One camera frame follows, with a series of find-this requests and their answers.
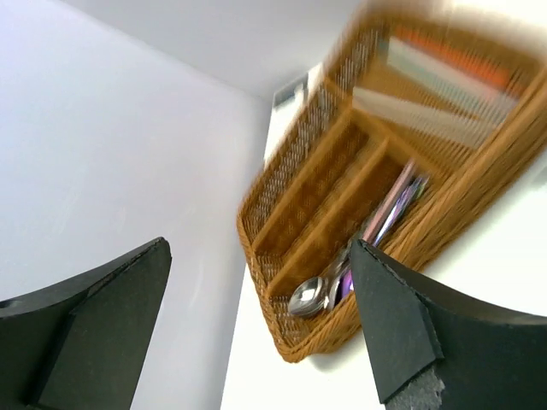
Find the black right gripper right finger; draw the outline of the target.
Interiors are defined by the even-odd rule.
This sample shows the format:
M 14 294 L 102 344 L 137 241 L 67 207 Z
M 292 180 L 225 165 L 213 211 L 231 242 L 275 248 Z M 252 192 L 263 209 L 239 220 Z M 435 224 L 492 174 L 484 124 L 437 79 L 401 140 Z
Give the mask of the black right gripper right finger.
M 362 240 L 350 268 L 386 408 L 545 408 L 545 317 L 463 294 Z

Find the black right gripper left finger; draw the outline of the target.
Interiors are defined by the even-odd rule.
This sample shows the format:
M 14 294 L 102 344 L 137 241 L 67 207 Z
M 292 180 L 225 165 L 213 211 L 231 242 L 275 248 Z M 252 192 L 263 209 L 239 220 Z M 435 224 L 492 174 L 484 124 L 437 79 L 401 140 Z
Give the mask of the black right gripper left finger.
M 1 303 L 3 409 L 128 409 L 172 264 L 158 237 Z

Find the silver spoon pink handle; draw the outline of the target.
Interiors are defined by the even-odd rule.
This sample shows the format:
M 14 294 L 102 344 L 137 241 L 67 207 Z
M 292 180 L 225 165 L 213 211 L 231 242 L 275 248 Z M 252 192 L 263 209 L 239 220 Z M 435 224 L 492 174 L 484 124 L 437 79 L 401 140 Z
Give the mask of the silver spoon pink handle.
M 384 201 L 377 208 L 373 216 L 369 218 L 361 234 L 363 241 L 371 244 L 369 240 L 375 239 L 397 199 L 406 187 L 418 177 L 415 176 L 415 170 L 415 161 L 408 161 L 397 177 L 396 182 L 390 188 Z M 338 288 L 338 279 L 342 275 L 343 260 L 346 255 L 349 255 L 348 250 L 345 250 L 329 266 L 325 275 L 312 277 L 298 285 L 288 303 L 288 312 L 290 315 L 300 318 L 310 318 L 322 310 L 332 310 L 337 306 L 334 304 L 334 298 Z

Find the iridescent purple spoon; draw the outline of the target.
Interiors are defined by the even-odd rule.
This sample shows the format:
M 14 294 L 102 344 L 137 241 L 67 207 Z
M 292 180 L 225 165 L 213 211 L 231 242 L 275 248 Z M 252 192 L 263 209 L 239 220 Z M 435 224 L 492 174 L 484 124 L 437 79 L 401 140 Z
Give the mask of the iridescent purple spoon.
M 428 184 L 429 178 L 426 175 L 416 177 L 403 191 L 397 199 L 395 205 L 388 214 L 384 224 L 379 229 L 374 240 L 369 240 L 373 246 L 377 246 L 383 240 L 385 234 L 403 217 L 406 209 L 419 198 Z M 344 299 L 353 289 L 353 279 L 350 269 L 350 257 L 345 256 L 342 264 L 342 275 L 337 282 L 337 292 L 334 298 L 334 304 L 337 305 Z

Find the clear white chopstick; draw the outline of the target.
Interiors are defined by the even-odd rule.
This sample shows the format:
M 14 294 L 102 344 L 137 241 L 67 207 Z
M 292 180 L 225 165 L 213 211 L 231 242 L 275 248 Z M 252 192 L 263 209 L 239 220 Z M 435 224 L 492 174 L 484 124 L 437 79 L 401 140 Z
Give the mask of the clear white chopstick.
M 471 149 L 478 148 L 495 129 L 482 120 L 465 118 L 361 87 L 353 89 L 352 105 L 383 120 Z

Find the orange red chopstick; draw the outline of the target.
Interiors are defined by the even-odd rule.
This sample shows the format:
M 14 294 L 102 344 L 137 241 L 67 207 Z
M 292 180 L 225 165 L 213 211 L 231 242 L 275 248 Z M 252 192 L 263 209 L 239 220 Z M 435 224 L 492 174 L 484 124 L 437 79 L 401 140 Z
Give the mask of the orange red chopstick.
M 394 29 L 394 34 L 402 41 L 426 52 L 428 55 L 438 58 L 442 62 L 446 62 L 465 73 L 471 74 L 488 85 L 499 89 L 509 88 L 511 80 L 509 70 L 501 67 L 499 64 L 488 61 L 485 57 L 464 52 L 449 44 L 442 44 L 435 39 L 422 35 L 414 29 L 400 26 Z

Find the brown wicker cutlery tray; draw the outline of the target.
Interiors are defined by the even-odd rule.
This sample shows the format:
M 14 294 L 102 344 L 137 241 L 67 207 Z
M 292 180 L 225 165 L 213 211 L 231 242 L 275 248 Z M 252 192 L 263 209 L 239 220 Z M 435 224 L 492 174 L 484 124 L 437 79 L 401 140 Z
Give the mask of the brown wicker cutlery tray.
M 517 100 L 506 120 L 493 125 L 467 114 L 388 66 L 381 43 L 397 38 L 394 29 L 400 26 L 508 69 L 508 89 L 491 85 Z M 495 129 L 478 148 L 467 148 L 354 108 L 355 87 L 482 120 Z M 331 353 L 359 329 L 353 296 L 313 319 L 290 315 L 290 296 L 304 280 L 325 275 L 362 234 L 408 161 L 415 161 L 415 172 L 426 175 L 428 184 L 379 246 L 418 270 L 473 224 L 545 145 L 544 28 L 464 10 L 371 5 L 361 11 L 237 217 L 280 356 L 294 363 Z

